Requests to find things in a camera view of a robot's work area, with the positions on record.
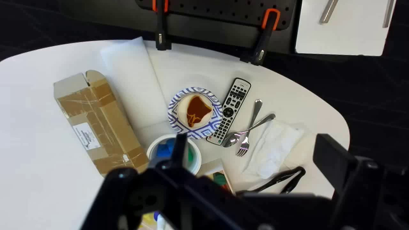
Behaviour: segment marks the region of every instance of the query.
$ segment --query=brown cardboard box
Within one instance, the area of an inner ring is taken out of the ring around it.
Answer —
[[[53,83],[53,97],[102,175],[120,166],[139,172],[146,167],[148,158],[100,73]]]

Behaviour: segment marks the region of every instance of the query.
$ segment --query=fork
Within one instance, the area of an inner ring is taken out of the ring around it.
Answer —
[[[244,156],[247,152],[247,148],[250,147],[249,138],[247,138],[250,134],[250,130],[251,130],[250,128],[253,126],[254,120],[256,117],[256,114],[259,112],[259,108],[261,105],[263,105],[263,102],[260,99],[256,99],[254,102],[251,120],[250,120],[250,124],[247,125],[247,130],[245,133],[245,137],[240,143],[238,151],[237,151],[237,153],[235,153],[236,156]]]

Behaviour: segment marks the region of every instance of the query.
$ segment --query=plate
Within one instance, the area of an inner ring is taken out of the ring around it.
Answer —
[[[213,107],[213,115],[209,119],[208,124],[196,129],[191,129],[189,126],[185,126],[183,124],[181,124],[177,119],[177,114],[176,114],[176,107],[178,101],[185,97],[186,94],[190,93],[200,93],[204,97],[208,98],[208,101],[212,103]],[[169,121],[169,126],[177,131],[177,133],[186,133],[189,138],[191,139],[203,139],[210,134],[213,134],[217,128],[221,124],[221,119],[222,119],[222,114],[221,114],[221,105],[217,99],[217,97],[214,96],[214,93],[212,93],[210,91],[205,89],[205,88],[200,88],[200,87],[187,87],[181,89],[180,92],[177,92],[169,101],[168,106],[167,106],[167,117]]]

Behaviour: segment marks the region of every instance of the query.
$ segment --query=remote control button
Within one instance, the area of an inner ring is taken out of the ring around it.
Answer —
[[[226,117],[229,117],[232,116],[233,111],[231,107],[226,107],[223,111],[222,111],[222,115],[224,115]]]

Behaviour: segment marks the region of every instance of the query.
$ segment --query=orange clamp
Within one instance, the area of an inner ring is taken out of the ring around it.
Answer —
[[[274,7],[268,7],[265,11],[264,11],[264,16],[263,16],[263,22],[260,24],[260,28],[261,29],[265,29],[267,27],[267,22],[268,22],[268,18],[269,18],[269,14],[270,13],[274,13],[277,14],[276,16],[276,20],[273,22],[273,25],[272,25],[272,30],[276,30],[277,29],[277,25],[278,25],[278,22],[279,22],[279,16],[281,16],[281,11],[274,9]]]
[[[155,0],[152,0],[152,10],[153,11],[157,11],[157,6],[155,6]],[[163,13],[167,13],[168,11],[168,0],[164,0],[164,9],[163,9]]]

